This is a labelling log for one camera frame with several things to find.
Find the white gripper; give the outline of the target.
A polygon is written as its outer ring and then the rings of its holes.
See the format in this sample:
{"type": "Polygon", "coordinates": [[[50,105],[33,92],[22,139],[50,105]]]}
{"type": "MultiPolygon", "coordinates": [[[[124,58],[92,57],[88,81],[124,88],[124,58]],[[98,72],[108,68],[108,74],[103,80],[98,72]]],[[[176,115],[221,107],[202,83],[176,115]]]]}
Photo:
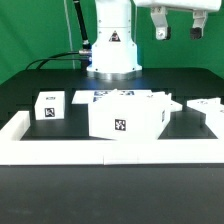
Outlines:
{"type": "Polygon", "coordinates": [[[216,12],[220,9],[222,0],[133,0],[138,7],[153,7],[151,18],[156,29],[157,40],[169,40],[171,37],[171,27],[168,25],[166,16],[167,9],[180,8],[187,10],[204,10],[193,12],[193,25],[190,29],[192,40],[201,39],[204,34],[204,27],[207,22],[208,13],[216,12]]]}

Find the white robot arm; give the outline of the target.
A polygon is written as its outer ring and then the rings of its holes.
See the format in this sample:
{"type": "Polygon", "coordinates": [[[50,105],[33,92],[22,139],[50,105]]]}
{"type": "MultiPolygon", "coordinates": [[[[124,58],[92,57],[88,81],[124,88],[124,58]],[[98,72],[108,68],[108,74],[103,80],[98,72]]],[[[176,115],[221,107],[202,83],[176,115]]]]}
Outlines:
{"type": "MultiPolygon", "coordinates": [[[[209,12],[217,12],[221,0],[133,0],[136,7],[151,9],[157,40],[168,40],[171,29],[166,20],[168,10],[193,13],[192,39],[203,36],[209,12]]],[[[131,1],[95,0],[97,40],[91,49],[87,75],[105,80],[128,80],[142,75],[138,64],[137,45],[131,37],[131,1]]]]}

